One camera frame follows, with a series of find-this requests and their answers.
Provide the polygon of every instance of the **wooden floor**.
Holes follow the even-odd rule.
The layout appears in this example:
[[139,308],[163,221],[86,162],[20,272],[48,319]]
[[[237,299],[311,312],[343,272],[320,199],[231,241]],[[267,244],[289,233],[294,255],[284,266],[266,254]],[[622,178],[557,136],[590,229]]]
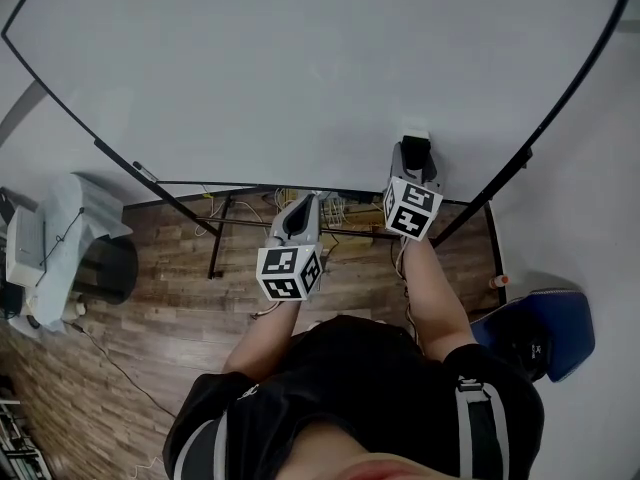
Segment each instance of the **wooden floor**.
[[[259,196],[244,196],[265,219],[275,208]],[[207,214],[210,203],[190,203]],[[461,210],[443,206],[432,227],[437,234]],[[235,205],[229,217],[255,219]],[[134,230],[140,273],[130,300],[121,306],[89,304],[79,320],[109,357],[157,402],[176,414],[194,379],[217,372],[250,324],[249,314],[268,307],[255,281],[260,228],[228,226],[218,268],[206,279],[214,238],[197,238],[194,225],[168,206],[125,212]],[[405,324],[404,286],[390,259],[390,242],[354,246],[341,240],[327,263],[321,291],[305,304],[298,330],[343,313]],[[398,252],[396,244],[394,256]],[[480,212],[439,249],[447,277],[468,312],[495,307],[487,289],[494,275],[492,248]],[[112,366],[86,336],[44,333],[40,343],[0,325],[2,366],[16,385],[36,441],[58,479],[133,476],[134,465],[160,455],[172,418]],[[162,465],[138,478],[165,478]]]

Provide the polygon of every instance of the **white box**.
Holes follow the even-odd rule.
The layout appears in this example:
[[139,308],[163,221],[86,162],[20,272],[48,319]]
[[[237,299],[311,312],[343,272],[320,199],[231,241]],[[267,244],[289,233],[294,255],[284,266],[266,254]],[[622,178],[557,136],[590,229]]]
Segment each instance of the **white box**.
[[18,206],[7,228],[7,281],[35,288],[44,274],[42,218]]
[[322,275],[322,243],[258,249],[256,278],[271,301],[307,300]]
[[441,203],[441,194],[392,176],[384,196],[385,227],[413,240],[422,240]]

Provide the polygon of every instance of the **chin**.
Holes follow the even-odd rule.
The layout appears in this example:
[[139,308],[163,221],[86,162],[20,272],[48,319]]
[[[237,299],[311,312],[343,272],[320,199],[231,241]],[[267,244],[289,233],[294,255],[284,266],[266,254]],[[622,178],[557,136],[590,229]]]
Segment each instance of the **chin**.
[[366,453],[353,457],[315,480],[445,480],[438,471],[398,455]]

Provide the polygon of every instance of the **black t-shirt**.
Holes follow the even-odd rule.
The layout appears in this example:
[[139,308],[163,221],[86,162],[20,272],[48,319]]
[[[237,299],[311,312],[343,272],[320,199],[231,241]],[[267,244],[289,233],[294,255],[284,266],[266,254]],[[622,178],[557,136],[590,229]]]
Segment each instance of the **black t-shirt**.
[[507,420],[509,477],[527,478],[540,447],[544,411],[524,371],[481,345],[460,347],[444,363],[430,361],[405,330],[346,316],[294,337],[278,371],[259,385],[237,372],[201,376],[167,437],[167,475],[173,479],[189,438],[212,421],[208,437],[203,432],[198,438],[200,464],[191,461],[190,470],[182,470],[184,480],[212,478],[212,429],[226,411],[231,480],[275,478],[295,437],[311,421],[338,425],[369,452],[400,455],[458,476],[459,376],[498,391]]

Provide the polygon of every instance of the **shirt sleeve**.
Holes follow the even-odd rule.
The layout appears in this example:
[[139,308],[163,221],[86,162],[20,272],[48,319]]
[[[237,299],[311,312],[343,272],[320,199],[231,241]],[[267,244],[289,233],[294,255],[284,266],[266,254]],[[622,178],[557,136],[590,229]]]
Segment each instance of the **shirt sleeve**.
[[526,372],[482,345],[452,351],[444,365],[456,375],[491,384],[502,400],[509,435],[509,477],[526,479],[540,450],[544,407]]
[[255,384],[239,372],[205,374],[196,379],[187,395],[162,450],[167,476],[173,478],[180,451],[191,435],[206,421],[220,418],[227,406]]

